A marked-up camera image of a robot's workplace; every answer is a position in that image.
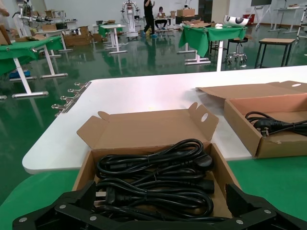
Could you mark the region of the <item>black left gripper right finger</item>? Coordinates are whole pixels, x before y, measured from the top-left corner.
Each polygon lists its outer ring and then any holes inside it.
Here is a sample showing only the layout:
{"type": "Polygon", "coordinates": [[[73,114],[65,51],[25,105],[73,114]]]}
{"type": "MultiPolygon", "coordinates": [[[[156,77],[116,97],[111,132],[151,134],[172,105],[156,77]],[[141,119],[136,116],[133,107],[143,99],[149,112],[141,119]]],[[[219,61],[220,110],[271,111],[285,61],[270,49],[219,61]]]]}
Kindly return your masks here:
{"type": "Polygon", "coordinates": [[[231,219],[212,225],[213,230],[286,230],[288,224],[279,221],[277,213],[263,207],[252,207],[248,195],[234,184],[227,184],[226,203],[231,219]]]}

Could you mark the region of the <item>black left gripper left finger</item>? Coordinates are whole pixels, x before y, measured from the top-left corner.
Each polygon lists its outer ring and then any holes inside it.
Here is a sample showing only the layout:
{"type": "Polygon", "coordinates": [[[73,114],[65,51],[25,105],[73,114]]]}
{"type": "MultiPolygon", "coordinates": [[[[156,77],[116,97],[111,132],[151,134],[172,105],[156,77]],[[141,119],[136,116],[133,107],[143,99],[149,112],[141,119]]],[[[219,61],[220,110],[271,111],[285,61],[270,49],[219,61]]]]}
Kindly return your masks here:
{"type": "Polygon", "coordinates": [[[95,201],[95,181],[82,189],[65,192],[51,205],[16,218],[14,230],[123,230],[119,223],[98,214],[95,201]]]}

